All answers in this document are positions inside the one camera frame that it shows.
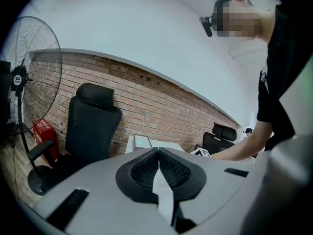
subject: black t-shirt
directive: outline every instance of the black t-shirt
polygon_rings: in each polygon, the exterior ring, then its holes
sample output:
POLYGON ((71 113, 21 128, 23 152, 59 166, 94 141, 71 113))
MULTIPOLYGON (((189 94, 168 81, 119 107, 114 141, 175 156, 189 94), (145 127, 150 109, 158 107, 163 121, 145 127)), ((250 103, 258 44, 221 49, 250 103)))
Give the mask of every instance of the black t-shirt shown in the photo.
POLYGON ((302 71, 312 54, 311 33, 303 23, 288 14, 284 4, 275 9, 275 27, 268 44, 268 91, 264 82, 259 80, 259 111, 257 119, 272 124, 274 136, 265 150, 271 150, 277 143, 294 135, 292 124, 279 98, 302 71))

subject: chair headrest cushion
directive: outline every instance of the chair headrest cushion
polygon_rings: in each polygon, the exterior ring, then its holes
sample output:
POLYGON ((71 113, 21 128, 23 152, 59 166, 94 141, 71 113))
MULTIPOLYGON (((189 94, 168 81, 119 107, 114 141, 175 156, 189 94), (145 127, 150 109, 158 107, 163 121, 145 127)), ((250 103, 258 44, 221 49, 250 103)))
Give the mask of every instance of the chair headrest cushion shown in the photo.
POLYGON ((226 139, 229 141, 235 141, 237 139, 237 132, 235 129, 218 123, 214 123, 212 132, 219 139, 226 139))
POLYGON ((92 83, 78 87, 76 95, 79 99, 102 107, 113 107, 114 90, 92 83))

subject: red box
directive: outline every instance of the red box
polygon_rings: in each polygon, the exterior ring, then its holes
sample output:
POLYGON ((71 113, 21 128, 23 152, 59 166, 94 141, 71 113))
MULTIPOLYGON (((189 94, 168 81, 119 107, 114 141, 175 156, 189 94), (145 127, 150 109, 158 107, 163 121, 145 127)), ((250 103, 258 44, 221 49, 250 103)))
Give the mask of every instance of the red box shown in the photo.
MULTIPOLYGON (((54 135, 54 129, 44 118, 41 119, 39 122, 38 120, 34 121, 33 124, 35 124, 34 127, 34 138, 36 145, 51 139, 53 141, 53 146, 49 149, 49 153, 52 156, 53 160, 57 159, 57 148, 55 145, 55 135, 54 135)), ((45 156, 42 155, 42 158, 48 163, 48 161, 45 159, 45 156)))

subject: black chair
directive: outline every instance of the black chair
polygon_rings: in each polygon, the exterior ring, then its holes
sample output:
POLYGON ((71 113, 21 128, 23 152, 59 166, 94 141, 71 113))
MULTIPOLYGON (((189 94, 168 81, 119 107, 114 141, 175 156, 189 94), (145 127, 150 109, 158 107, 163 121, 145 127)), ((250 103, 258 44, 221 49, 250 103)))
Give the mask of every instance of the black chair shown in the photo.
POLYGON ((237 132, 235 129, 214 123, 212 133, 205 132, 203 135, 202 145, 197 144, 198 147, 206 149, 211 155, 232 147, 237 139, 237 132))
MULTIPOLYGON (((52 170, 43 175, 43 192, 84 166, 109 157, 112 136, 122 119, 122 111, 113 106, 113 94, 114 90, 91 83, 77 89, 68 110, 65 149, 70 154, 60 155, 56 163, 50 163, 52 170)), ((35 160, 41 154, 47 158, 51 143, 34 147, 29 158, 35 160)))

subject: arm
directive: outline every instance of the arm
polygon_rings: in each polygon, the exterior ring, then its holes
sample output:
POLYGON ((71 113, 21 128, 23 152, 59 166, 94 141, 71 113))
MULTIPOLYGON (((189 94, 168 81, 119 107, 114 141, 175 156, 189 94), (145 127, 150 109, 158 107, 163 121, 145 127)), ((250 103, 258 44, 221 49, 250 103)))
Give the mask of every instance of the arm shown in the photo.
POLYGON ((249 158, 265 147, 272 132, 272 124, 257 121, 255 129, 249 137, 224 151, 211 155, 211 158, 234 161, 249 158))

